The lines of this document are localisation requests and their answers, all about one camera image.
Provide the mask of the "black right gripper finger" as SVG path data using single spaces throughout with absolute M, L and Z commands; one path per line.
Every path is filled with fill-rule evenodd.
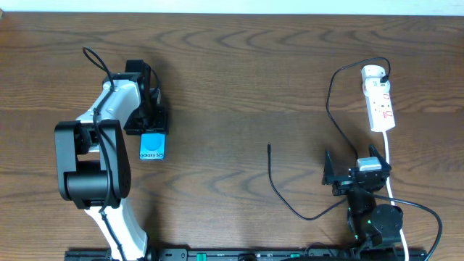
M 332 185 L 334 181 L 335 181 L 335 173 L 334 173 L 331 155 L 329 151 L 325 151 L 323 178 L 322 178 L 321 183 L 323 185 Z
M 383 171 L 390 171 L 390 164 L 386 162 L 385 158 L 381 156 L 377 148 L 373 144 L 370 144 L 368 147 L 371 157 L 376 157 L 381 164 L 381 169 Z

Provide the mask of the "blue Galaxy smartphone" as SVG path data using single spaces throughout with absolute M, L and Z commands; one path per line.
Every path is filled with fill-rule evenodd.
M 141 135 L 140 160 L 163 160 L 165 158 L 166 135 L 144 133 Z

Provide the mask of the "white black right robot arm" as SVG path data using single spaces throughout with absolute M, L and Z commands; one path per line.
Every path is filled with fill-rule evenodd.
M 347 199 L 349 224 L 356 238 L 356 254 L 389 248 L 401 242 L 401 208 L 376 203 L 375 193 L 386 185 L 392 167 L 374 145 L 369 146 L 369 152 L 369 157 L 359 158 L 356 166 L 345 175 L 335 173 L 331 155 L 325 152 L 322 184 L 331 185 L 334 196 Z

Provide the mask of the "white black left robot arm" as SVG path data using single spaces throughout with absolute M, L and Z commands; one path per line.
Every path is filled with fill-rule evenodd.
M 124 72 L 107 74 L 84 114 L 54 129 L 59 193 L 95 221 L 109 244 L 108 250 L 68 250 L 66 260 L 157 259 L 128 198 L 124 142 L 125 135 L 139 136 L 140 160 L 165 158 L 168 116 L 160 89 L 150 86 L 156 76 L 143 60 L 128 60 Z

